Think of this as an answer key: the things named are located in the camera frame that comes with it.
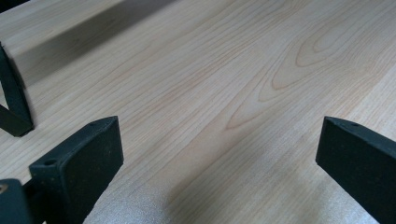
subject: light wood tabletop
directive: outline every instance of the light wood tabletop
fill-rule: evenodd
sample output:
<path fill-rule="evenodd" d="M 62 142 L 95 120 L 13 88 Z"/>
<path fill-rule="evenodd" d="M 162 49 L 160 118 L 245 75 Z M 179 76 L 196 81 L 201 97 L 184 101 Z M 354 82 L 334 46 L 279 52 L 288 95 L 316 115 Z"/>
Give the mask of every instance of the light wood tabletop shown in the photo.
<path fill-rule="evenodd" d="M 15 7 L 0 41 L 35 130 L 0 130 L 0 179 L 26 183 L 30 163 L 119 116 L 124 164 L 85 223 L 375 223 L 315 157 L 324 116 L 396 139 L 395 11 L 392 0 Z"/>

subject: wooden table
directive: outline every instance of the wooden table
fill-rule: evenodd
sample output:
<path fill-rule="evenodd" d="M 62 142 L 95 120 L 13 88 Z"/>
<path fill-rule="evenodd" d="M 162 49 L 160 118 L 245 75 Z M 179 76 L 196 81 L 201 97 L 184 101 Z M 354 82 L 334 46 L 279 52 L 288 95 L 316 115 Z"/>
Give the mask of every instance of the wooden table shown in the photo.
<path fill-rule="evenodd" d="M 31 162 L 117 115 L 125 162 L 86 223 L 375 223 L 315 156 L 325 115 L 396 139 L 395 10 L 391 0 L 13 8 L 0 41 L 36 128 L 0 132 L 0 178 L 25 183 Z"/>

